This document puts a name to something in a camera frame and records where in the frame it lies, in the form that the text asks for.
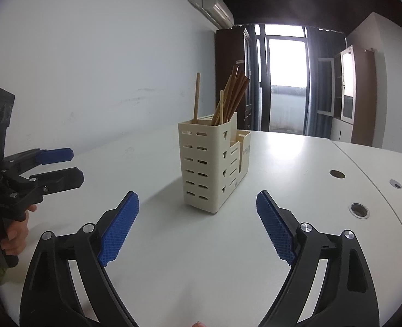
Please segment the person's left hand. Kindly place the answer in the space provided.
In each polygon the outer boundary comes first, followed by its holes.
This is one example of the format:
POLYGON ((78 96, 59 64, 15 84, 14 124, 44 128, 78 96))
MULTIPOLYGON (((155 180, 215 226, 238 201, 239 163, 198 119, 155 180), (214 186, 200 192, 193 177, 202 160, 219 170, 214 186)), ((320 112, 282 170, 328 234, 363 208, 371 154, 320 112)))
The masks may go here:
POLYGON ((29 221, 29 213, 35 212, 36 209, 36 204, 30 205, 26 211, 26 219, 24 221, 13 221, 7 227, 7 237, 5 237, 1 241, 1 249, 7 255, 18 256, 26 248, 26 240, 29 234, 29 229, 27 227, 29 221))

